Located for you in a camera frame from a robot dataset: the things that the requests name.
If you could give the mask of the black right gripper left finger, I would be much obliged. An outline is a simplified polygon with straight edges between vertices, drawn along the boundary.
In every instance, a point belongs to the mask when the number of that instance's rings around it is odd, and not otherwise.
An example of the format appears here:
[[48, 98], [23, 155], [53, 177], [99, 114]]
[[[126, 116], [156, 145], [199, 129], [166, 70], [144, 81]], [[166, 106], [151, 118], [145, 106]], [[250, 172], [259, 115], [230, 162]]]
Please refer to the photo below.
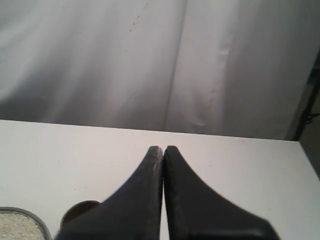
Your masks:
[[163, 152], [151, 146], [128, 180], [99, 206], [67, 223], [58, 240], [158, 240]]

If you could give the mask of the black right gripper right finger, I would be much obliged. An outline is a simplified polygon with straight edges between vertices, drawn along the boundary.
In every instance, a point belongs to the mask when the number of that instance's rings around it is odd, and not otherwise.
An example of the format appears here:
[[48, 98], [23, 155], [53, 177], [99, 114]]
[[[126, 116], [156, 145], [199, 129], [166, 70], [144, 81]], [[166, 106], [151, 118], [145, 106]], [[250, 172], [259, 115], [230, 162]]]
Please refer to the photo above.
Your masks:
[[176, 146], [164, 153], [164, 197], [171, 240], [278, 240], [265, 219], [210, 188]]

